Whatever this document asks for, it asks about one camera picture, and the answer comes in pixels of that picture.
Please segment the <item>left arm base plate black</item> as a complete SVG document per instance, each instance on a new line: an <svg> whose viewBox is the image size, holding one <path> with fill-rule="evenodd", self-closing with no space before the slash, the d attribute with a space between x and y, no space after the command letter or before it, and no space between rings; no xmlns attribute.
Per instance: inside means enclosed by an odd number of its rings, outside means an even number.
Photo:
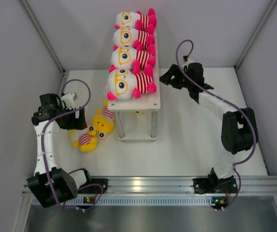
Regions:
<svg viewBox="0 0 277 232"><path fill-rule="evenodd" d="M108 179L106 178L93 178L91 181L86 182L82 186L79 187L79 194L100 194L101 187L103 189L103 193L105 193L108 189Z"/></svg>

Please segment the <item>white plush pink striped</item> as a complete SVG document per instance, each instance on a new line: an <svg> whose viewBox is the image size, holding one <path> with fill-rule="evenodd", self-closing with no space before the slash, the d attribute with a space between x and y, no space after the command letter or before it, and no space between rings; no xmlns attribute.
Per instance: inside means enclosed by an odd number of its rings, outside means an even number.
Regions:
<svg viewBox="0 0 277 232"><path fill-rule="evenodd" d="M122 11L116 16L114 27L119 29L121 27L131 27L138 30L147 31L148 28L157 26L156 12L153 8L149 8L147 14L140 11Z"/></svg>
<svg viewBox="0 0 277 232"><path fill-rule="evenodd" d="M137 50L147 50L149 45L155 45L155 37L143 30L132 27L120 27L113 35L114 45L129 46Z"/></svg>

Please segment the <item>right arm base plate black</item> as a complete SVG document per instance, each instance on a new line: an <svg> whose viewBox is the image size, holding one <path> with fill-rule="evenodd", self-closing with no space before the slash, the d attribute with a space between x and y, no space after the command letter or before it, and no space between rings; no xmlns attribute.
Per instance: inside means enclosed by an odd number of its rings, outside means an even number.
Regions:
<svg viewBox="0 0 277 232"><path fill-rule="evenodd" d="M226 179L210 179L210 178L195 178L193 180L194 192L198 194L206 193L237 193L238 185L236 180L231 178Z"/></svg>

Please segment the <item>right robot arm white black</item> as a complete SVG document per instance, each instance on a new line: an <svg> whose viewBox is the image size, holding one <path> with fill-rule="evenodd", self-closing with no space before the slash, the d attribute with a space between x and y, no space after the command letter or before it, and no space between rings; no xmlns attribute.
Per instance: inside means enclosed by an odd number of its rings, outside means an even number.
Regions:
<svg viewBox="0 0 277 232"><path fill-rule="evenodd" d="M214 88L204 79L202 64L193 62L181 68L173 64L160 77L160 82L173 88L185 88L192 100L207 108L221 122L221 142L223 152L217 164L205 178L195 178L195 193L237 193L238 186L234 178L239 161L236 155L253 150L258 142L258 131L254 111L250 108L235 108L232 103L219 97Z"/></svg>

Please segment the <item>yellow plush striped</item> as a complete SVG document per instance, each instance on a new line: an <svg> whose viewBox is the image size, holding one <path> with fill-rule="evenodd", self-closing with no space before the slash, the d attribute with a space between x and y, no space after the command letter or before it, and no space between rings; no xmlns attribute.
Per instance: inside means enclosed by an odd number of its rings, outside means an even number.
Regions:
<svg viewBox="0 0 277 232"><path fill-rule="evenodd" d="M96 109L96 114L92 119L90 131L95 131L99 138L104 139L115 128L115 118L108 109L108 100L103 102L102 109Z"/></svg>

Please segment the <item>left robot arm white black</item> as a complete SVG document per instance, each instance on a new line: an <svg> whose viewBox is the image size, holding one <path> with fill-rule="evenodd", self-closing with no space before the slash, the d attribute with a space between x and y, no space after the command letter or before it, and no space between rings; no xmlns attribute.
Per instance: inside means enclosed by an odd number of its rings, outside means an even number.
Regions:
<svg viewBox="0 0 277 232"><path fill-rule="evenodd" d="M66 172L60 165L58 137L60 130L87 128L85 111L76 108L77 94L44 94L31 121L37 138L34 175L27 179L28 188L42 207L60 205L77 197L78 190L88 193L93 187L85 168Z"/></svg>

